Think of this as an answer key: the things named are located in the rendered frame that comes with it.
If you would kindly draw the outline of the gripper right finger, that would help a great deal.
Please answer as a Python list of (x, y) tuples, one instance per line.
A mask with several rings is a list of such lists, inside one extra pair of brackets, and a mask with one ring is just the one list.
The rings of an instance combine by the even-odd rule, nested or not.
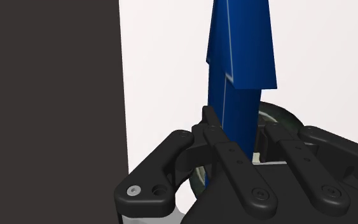
[(263, 161), (285, 161), (316, 210), (358, 217), (358, 143), (314, 126), (293, 134), (273, 122), (263, 134)]

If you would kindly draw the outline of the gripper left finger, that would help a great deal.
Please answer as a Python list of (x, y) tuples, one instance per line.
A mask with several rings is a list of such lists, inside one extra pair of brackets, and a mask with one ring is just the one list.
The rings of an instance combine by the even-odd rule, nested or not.
[(275, 216), (278, 199), (266, 180), (230, 141), (211, 106), (193, 130), (171, 132), (114, 190), (120, 216), (164, 218), (173, 213), (176, 192), (197, 167), (205, 166), (209, 183), (228, 178), (240, 207), (258, 220)]

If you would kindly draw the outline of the blue box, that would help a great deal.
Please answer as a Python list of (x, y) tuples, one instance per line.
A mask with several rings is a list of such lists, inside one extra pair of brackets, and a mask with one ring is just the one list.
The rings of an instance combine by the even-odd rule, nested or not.
[(207, 104), (252, 160), (261, 93), (277, 88), (269, 0), (214, 0), (206, 62)]

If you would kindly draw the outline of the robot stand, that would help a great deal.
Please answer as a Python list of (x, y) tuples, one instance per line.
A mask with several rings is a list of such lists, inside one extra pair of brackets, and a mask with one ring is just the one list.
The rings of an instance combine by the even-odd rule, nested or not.
[(119, 224), (118, 0), (0, 0), (0, 224)]

